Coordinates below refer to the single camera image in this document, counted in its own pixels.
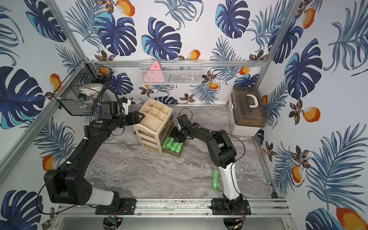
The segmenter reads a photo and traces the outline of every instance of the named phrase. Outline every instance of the white storage box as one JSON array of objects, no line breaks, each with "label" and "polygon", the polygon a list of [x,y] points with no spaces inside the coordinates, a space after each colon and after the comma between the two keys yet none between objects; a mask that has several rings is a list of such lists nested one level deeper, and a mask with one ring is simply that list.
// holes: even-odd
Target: white storage box
[{"label": "white storage box", "polygon": [[254,136],[262,128],[266,113],[257,88],[235,86],[229,101],[231,134]]}]

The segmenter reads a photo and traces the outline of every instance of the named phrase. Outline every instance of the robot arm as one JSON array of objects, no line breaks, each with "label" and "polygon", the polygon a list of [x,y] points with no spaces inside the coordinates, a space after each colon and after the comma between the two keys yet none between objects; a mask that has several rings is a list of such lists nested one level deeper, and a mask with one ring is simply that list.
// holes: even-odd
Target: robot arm
[{"label": "robot arm", "polygon": [[44,176],[50,200],[53,203],[72,205],[106,205],[112,210],[119,207],[117,192],[94,188],[84,179],[84,174],[99,147],[117,127],[138,124],[144,115],[138,111],[127,112],[119,102],[101,102],[101,119],[84,127],[85,137],[68,159],[57,170]]},{"label": "robot arm", "polygon": [[224,204],[229,213],[233,213],[243,203],[243,196],[239,191],[235,176],[236,150],[229,136],[224,130],[213,132],[201,127],[198,123],[191,123],[187,115],[178,118],[179,129],[173,131],[173,137],[178,142],[184,142],[187,137],[197,138],[207,144],[212,162],[219,167],[224,185]]}]

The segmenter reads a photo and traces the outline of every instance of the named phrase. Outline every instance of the beige drawer organizer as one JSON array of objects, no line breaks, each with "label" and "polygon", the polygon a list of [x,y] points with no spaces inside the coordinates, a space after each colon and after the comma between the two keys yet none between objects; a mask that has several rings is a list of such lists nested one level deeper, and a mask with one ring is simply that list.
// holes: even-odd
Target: beige drawer organizer
[{"label": "beige drawer organizer", "polygon": [[133,125],[139,141],[143,147],[163,154],[163,141],[173,126],[173,109],[149,99],[139,112],[145,115],[141,123]]}]

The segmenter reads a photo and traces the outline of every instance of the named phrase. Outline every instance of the white handle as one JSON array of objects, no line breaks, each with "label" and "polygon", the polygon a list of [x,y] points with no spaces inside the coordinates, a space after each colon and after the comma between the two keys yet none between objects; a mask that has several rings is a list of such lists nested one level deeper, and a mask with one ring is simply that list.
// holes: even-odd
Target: white handle
[{"label": "white handle", "polygon": [[253,98],[254,105],[249,105],[250,108],[257,108],[258,107],[258,99],[253,94],[247,94],[248,97]]}]

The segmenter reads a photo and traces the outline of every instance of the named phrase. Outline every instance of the green object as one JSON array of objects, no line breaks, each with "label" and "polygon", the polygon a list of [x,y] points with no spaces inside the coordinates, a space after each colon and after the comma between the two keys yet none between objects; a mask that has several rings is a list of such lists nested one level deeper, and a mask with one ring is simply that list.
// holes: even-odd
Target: green object
[{"label": "green object", "polygon": [[169,137],[169,138],[167,139],[167,141],[166,141],[165,148],[166,148],[166,149],[170,149],[170,148],[171,148],[171,145],[173,144],[173,142],[174,142],[174,138]]},{"label": "green object", "polygon": [[171,145],[170,151],[175,152],[175,149],[176,149],[176,147],[178,146],[178,144],[179,144],[179,143],[174,142],[174,143]]},{"label": "green object", "polygon": [[176,153],[180,153],[180,151],[181,151],[182,147],[183,147],[183,143],[178,144],[178,146],[177,146],[177,147],[176,147],[176,149],[175,149],[175,152],[176,152]]},{"label": "green object", "polygon": [[218,190],[220,187],[219,175],[220,175],[219,171],[217,170],[212,171],[212,188],[216,190]]}]

